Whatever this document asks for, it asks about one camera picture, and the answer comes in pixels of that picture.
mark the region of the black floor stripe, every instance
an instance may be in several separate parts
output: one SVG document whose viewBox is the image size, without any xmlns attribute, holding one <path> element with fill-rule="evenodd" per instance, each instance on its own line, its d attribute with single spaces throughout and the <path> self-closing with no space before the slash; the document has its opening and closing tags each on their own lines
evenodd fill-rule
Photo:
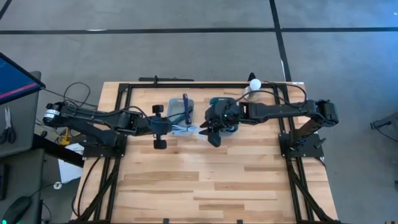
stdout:
<svg viewBox="0 0 398 224">
<path fill-rule="evenodd" d="M 282 66 L 284 70 L 285 81 L 291 82 L 292 76 L 290 75 L 289 63 L 287 62 L 284 39 L 279 24 L 279 18 L 278 18 L 278 12 L 276 10 L 275 0 L 269 0 L 269 5 L 271 6 L 272 19 L 274 20 L 274 27 L 275 27 L 276 41 L 278 42 L 279 55 L 281 61 L 283 62 Z"/>
<path fill-rule="evenodd" d="M 57 35 L 57 34 L 194 34 L 194 33 L 260 33 L 274 32 L 267 27 L 175 28 L 175 29 L 105 29 L 105 30 L 0 30 L 0 35 Z"/>
<path fill-rule="evenodd" d="M 8 7 L 10 6 L 12 0 L 7 0 L 6 3 L 4 3 L 3 7 L 0 10 L 0 20 L 4 16 L 4 13 L 6 13 Z"/>
<path fill-rule="evenodd" d="M 398 32 L 398 27 L 282 28 L 281 32 Z"/>
</svg>

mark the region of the wooden tabletop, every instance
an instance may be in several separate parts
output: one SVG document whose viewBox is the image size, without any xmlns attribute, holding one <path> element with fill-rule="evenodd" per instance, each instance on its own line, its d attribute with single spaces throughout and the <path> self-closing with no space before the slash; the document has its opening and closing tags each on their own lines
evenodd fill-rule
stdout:
<svg viewBox="0 0 398 224">
<path fill-rule="evenodd" d="M 118 82 L 104 84 L 99 110 L 114 109 L 118 86 Z M 288 89 L 291 102 L 303 100 L 300 90 Z M 167 111 L 169 99 L 181 98 L 182 93 L 195 101 L 193 120 L 195 125 L 201 125 L 212 97 L 238 98 L 243 90 L 137 88 L 132 91 L 131 105 L 150 115 L 152 105 L 164 105 Z M 257 102 L 275 104 L 274 97 L 267 93 L 261 93 Z M 297 128 L 307 120 L 294 119 Z M 279 133 L 277 119 L 256 126 L 240 125 L 238 132 L 223 137 L 217 148 L 198 134 L 168 134 L 164 136 L 166 150 L 154 149 L 153 136 L 129 136 L 120 165 L 112 222 L 161 223 L 163 218 L 169 218 L 171 223 L 236 223 L 238 219 L 245 223 L 295 223 L 286 163 L 277 139 Z M 94 161 L 91 158 L 85 162 L 78 193 Z M 81 211 L 98 191 L 103 161 L 97 163 L 87 181 Z M 325 168 L 312 158 L 304 158 L 303 163 L 310 193 L 326 214 L 337 219 Z M 301 194 L 299 197 L 302 216 L 306 218 Z M 101 211 L 103 218 L 107 201 L 108 194 Z"/>
</svg>

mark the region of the monitor screen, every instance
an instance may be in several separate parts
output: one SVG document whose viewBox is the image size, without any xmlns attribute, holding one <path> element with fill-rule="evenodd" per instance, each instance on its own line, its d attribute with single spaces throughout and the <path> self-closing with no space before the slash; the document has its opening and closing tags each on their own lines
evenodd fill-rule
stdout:
<svg viewBox="0 0 398 224">
<path fill-rule="evenodd" d="M 0 105 L 30 93 L 44 85 L 30 73 L 0 54 Z"/>
</svg>

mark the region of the floor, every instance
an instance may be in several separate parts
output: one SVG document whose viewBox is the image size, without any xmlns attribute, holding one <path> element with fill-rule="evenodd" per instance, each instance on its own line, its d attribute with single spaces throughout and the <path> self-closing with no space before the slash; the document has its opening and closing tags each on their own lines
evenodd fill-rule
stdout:
<svg viewBox="0 0 398 224">
<path fill-rule="evenodd" d="M 398 1 L 275 0 L 282 28 L 397 27 Z M 268 0 L 12 0 L 0 30 L 273 27 Z M 397 220 L 397 143 L 369 122 L 398 110 L 396 32 L 283 33 L 292 80 L 305 82 L 309 98 L 333 101 L 340 124 L 323 129 L 328 178 L 339 219 L 346 223 Z M 250 72 L 284 81 L 273 32 L 207 34 L 0 35 L 0 51 L 26 70 L 42 72 L 49 90 L 72 82 L 91 87 L 97 103 L 105 81 L 139 77 L 246 80 Z M 74 86 L 70 97 L 84 99 Z M 40 92 L 38 117 L 48 102 Z M 389 128 L 382 131 L 398 138 Z M 47 166 L 56 170 L 48 158 Z M 57 180 L 49 172 L 49 182 Z M 78 180 L 62 194 L 45 190 L 53 222 L 70 218 Z"/>
</svg>

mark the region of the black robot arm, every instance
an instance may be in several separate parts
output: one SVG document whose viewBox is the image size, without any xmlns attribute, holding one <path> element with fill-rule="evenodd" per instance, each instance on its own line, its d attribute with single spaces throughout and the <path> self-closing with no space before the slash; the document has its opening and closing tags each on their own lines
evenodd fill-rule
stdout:
<svg viewBox="0 0 398 224">
<path fill-rule="evenodd" d="M 77 108 L 66 105 L 65 102 L 58 102 L 47 105 L 43 122 L 53 128 L 68 127 L 74 129 L 95 138 L 100 145 L 110 148 L 117 147 L 122 138 L 127 135 L 155 134 L 157 139 L 154 141 L 154 147 L 165 149 L 167 147 L 166 142 L 161 140 L 160 137 L 171 131 L 171 123 L 167 118 L 160 116 L 160 112 L 163 112 L 162 105 L 155 105 L 152 110 L 155 116 L 146 117 L 143 113 L 137 111 L 104 112 Z M 109 129 L 96 128 L 92 124 L 103 124 Z"/>
<path fill-rule="evenodd" d="M 300 129 L 290 132 L 290 146 L 296 147 L 305 138 L 322 127 L 332 127 L 338 123 L 336 108 L 327 100 L 307 100 L 305 103 L 288 105 L 265 105 L 263 103 L 246 103 L 233 100 L 218 101 L 206 110 L 206 121 L 200 126 L 207 128 L 201 134 L 208 135 L 209 142 L 220 146 L 220 131 L 237 130 L 238 124 L 259 124 L 272 118 L 289 118 L 307 116 L 311 118 Z"/>
</svg>

